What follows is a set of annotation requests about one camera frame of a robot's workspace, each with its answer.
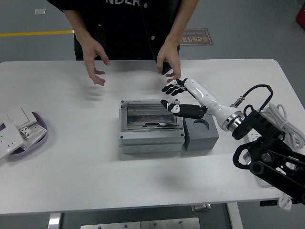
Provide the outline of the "person's left hand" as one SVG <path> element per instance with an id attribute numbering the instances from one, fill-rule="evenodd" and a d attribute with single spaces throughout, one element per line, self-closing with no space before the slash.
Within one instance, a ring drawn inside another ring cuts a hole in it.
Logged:
<path id="1" fill-rule="evenodd" d="M 166 74 L 166 77 L 169 77 L 167 83 L 181 77 L 181 62 L 178 54 L 179 44 L 179 39 L 177 41 L 167 39 L 157 55 L 157 71 L 159 74 L 162 73 L 164 62 L 168 62 L 173 70 L 171 74 Z"/>

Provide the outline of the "person's right hand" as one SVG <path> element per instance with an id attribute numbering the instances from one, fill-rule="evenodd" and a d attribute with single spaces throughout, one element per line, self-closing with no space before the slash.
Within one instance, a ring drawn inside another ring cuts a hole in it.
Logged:
<path id="1" fill-rule="evenodd" d="M 93 38 L 86 39 L 81 43 L 83 51 L 83 60 L 89 77 L 94 84 L 100 86 L 105 85 L 105 80 L 100 75 L 105 74 L 104 71 L 99 71 L 95 67 L 95 58 L 100 57 L 106 66 L 110 66 L 110 60 L 106 55 L 104 48 Z"/>

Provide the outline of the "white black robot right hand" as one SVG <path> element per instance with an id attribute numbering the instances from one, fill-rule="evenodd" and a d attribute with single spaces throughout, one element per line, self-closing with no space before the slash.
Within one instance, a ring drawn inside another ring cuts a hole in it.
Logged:
<path id="1" fill-rule="evenodd" d="M 209 114 L 216 118 L 222 130 L 231 132 L 244 120 L 241 111 L 235 107 L 225 105 L 207 87 L 193 79 L 176 79 L 162 89 L 162 92 L 172 96 L 184 91 L 188 91 L 199 102 L 199 105 L 174 104 L 161 100 L 161 104 L 175 116 L 199 119 L 203 118 L 205 114 Z"/>

